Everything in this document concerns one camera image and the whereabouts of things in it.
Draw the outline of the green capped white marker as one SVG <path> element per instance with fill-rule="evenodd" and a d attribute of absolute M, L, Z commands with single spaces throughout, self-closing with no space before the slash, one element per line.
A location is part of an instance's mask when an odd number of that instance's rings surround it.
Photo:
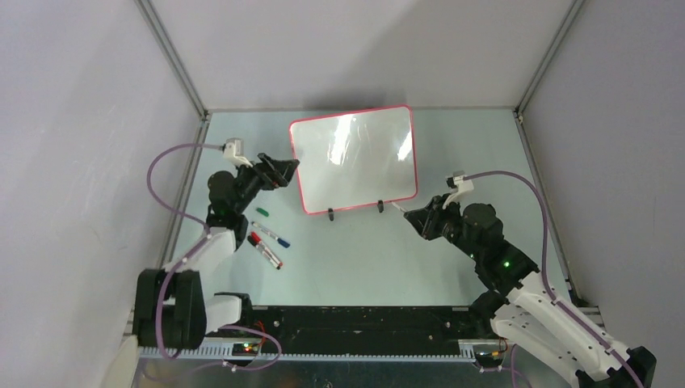
<path fill-rule="evenodd" d="M 391 202 L 391 205 L 392 205 L 393 207 L 395 207 L 396 209 L 398 209 L 398 210 L 399 210 L 400 212 L 402 212 L 402 213 L 406 213 L 406 212 L 407 212 L 407 210 L 406 210 L 404 207 L 402 207 L 401 205 L 399 205 L 397 202 Z"/>

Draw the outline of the red framed whiteboard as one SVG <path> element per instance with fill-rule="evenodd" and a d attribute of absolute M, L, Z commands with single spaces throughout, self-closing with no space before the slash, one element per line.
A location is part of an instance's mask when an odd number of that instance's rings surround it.
<path fill-rule="evenodd" d="M 405 104 L 294 120 L 288 132 L 308 215 L 418 194 L 414 115 Z"/>

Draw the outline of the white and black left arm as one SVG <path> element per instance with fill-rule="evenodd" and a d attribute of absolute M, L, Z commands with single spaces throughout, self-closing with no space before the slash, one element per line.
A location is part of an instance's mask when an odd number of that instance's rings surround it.
<path fill-rule="evenodd" d="M 235 174 L 218 171 L 208 178 L 207 217 L 195 245 L 173 263 L 145 269 L 137 278 L 132 333 L 141 346 L 172 358 L 197 349 L 206 335 L 223 327 L 240 337 L 254 330 L 248 296 L 216 291 L 212 274 L 246 241 L 244 212 L 251 201 L 261 191 L 287 187 L 299 164 L 261 153 L 257 163 L 239 162 Z"/>

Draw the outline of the red capped white marker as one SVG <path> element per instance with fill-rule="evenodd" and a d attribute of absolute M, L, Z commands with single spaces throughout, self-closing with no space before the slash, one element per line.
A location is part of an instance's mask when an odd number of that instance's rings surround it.
<path fill-rule="evenodd" d="M 276 254 L 262 241 L 262 239 L 255 233 L 251 232 L 249 236 L 251 244 L 258 250 L 258 252 L 265 257 L 270 264 L 280 270 L 283 267 L 283 262 L 276 256 Z"/>

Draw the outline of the blue capped white marker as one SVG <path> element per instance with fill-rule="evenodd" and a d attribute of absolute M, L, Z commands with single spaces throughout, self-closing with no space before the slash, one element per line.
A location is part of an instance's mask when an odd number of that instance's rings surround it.
<path fill-rule="evenodd" d="M 273 232 L 272 230 L 269 230 L 267 227 L 265 227 L 265 226 L 259 224 L 258 222 L 252 221 L 250 224 L 251 224 L 256 230 L 259 230 L 260 232 L 262 232 L 263 234 L 265 234 L 265 235 L 268 236 L 269 238 L 272 238 L 272 239 L 273 239 L 275 242 L 277 242 L 280 246 L 282 246 L 282 247 L 284 247 L 284 248 L 289 248 L 289 247 L 291 246 L 291 244 L 290 244 L 288 241 L 284 240 L 284 239 L 281 238 L 278 234 L 276 234 L 276 233 Z"/>

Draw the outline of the black capped white marker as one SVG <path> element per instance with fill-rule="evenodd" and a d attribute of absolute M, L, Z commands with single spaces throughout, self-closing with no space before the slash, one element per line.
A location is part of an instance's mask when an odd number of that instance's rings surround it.
<path fill-rule="evenodd" d="M 280 270 L 282 268 L 283 264 L 267 249 L 267 246 L 262 242 L 261 239 L 250 235 L 247 237 L 247 241 L 259 252 L 262 257 L 269 262 L 272 267 L 274 267 L 276 270 Z"/>

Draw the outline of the right electronics board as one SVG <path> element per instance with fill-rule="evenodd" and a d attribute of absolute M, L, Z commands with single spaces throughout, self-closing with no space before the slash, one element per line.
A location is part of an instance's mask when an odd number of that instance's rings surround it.
<path fill-rule="evenodd" d="M 502 351 L 492 351 L 492 352 L 477 352 L 475 354 L 475 359 L 477 362 L 480 364 L 488 364 L 488 363 L 501 363 L 503 357 L 506 355 L 506 352 Z"/>

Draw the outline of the electronics board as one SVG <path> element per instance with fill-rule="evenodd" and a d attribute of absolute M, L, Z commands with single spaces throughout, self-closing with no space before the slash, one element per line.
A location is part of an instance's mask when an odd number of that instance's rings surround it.
<path fill-rule="evenodd" d="M 260 344 L 235 343 L 231 349 L 232 357 L 256 357 L 260 354 Z"/>
<path fill-rule="evenodd" d="M 506 355 L 506 352 L 502 351 L 492 351 L 492 352 L 477 352 L 475 354 L 475 359 L 477 362 L 480 364 L 488 364 L 488 363 L 501 363 L 503 357 Z"/>

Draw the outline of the left electronics board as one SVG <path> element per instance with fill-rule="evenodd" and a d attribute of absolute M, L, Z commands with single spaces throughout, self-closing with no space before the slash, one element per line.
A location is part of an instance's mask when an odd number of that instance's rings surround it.
<path fill-rule="evenodd" d="M 231 349 L 232 357 L 256 357 L 260 354 L 260 344 L 235 343 Z"/>

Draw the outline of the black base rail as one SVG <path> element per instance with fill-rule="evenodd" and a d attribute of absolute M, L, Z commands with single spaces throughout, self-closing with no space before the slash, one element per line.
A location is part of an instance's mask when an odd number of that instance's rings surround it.
<path fill-rule="evenodd" d="M 257 306 L 244 322 L 285 356 L 459 356 L 467 340 L 496 340 L 465 307 Z"/>

